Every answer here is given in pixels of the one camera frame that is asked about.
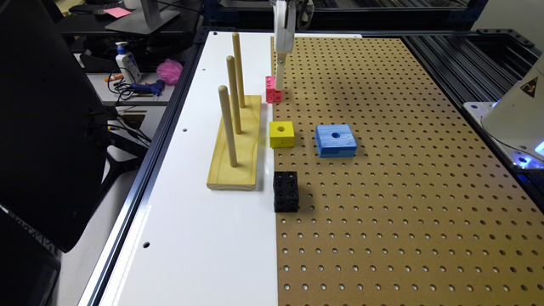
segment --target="blue light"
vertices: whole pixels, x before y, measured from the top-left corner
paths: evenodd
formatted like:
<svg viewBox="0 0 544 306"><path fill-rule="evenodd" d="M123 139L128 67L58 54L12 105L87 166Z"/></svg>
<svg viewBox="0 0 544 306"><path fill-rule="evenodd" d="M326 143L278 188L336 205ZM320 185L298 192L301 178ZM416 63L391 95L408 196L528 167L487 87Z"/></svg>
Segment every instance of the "blue light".
<svg viewBox="0 0 544 306"><path fill-rule="evenodd" d="M544 141L542 141L539 145L536 146L535 152L544 156Z"/></svg>
<svg viewBox="0 0 544 306"><path fill-rule="evenodd" d="M527 165L529 165L530 161L532 161L532 158L523 158L523 159L520 158L519 160L520 160L520 161L523 160L523 162L520 162L520 163L519 163L519 166L520 166L520 167L527 167Z"/></svg>

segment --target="wooden peg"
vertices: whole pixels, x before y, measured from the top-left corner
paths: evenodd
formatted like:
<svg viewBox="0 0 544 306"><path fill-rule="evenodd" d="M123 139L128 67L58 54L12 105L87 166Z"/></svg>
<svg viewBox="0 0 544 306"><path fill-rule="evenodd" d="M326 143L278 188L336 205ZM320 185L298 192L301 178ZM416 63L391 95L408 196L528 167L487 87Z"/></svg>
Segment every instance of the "wooden peg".
<svg viewBox="0 0 544 306"><path fill-rule="evenodd" d="M221 112L223 113L224 133L229 149L230 166L236 167L238 166L238 161L236 160L235 135L232 131L232 118L230 116L229 91L224 85L219 86L219 101L221 102Z"/></svg>
<svg viewBox="0 0 544 306"><path fill-rule="evenodd" d="M232 101L232 116L234 119L235 133L241 134L240 106L238 105L238 91L236 88L235 58L227 56L227 70L229 71L230 99Z"/></svg>
<svg viewBox="0 0 544 306"><path fill-rule="evenodd" d="M238 32L232 33L232 43L235 49L235 66L236 66L236 81L238 84L238 102L240 107L246 107L246 100L244 96L244 76L241 72L241 50L240 50L240 34Z"/></svg>

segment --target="pink fluffy object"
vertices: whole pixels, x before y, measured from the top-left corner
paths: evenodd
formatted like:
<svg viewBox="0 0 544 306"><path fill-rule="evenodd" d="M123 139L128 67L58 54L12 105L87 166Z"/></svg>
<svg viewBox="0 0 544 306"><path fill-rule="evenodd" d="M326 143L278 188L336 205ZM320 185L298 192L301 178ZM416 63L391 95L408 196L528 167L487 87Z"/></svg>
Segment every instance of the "pink fluffy object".
<svg viewBox="0 0 544 306"><path fill-rule="evenodd" d="M175 85L178 82L179 75L184 67L175 60L167 59L164 63L160 64L156 69L156 73L159 75L167 85Z"/></svg>

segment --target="red sticky note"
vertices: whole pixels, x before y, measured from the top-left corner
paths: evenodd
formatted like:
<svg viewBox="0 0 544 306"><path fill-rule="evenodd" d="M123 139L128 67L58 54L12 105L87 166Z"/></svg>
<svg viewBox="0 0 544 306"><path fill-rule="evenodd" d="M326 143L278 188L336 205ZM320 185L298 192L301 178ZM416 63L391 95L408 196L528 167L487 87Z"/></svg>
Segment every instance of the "red sticky note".
<svg viewBox="0 0 544 306"><path fill-rule="evenodd" d="M124 8L108 8L108 9L105 9L104 11L115 18L121 18L122 16L126 16L130 14L130 12Z"/></svg>

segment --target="yellow cube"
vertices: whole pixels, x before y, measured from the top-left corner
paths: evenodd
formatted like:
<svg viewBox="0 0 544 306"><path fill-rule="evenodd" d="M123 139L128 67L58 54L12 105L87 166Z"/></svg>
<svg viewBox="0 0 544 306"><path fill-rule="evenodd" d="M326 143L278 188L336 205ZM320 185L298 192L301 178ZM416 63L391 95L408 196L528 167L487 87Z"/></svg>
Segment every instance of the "yellow cube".
<svg viewBox="0 0 544 306"><path fill-rule="evenodd" d="M292 122L269 122L270 148L292 148L295 146L295 130Z"/></svg>

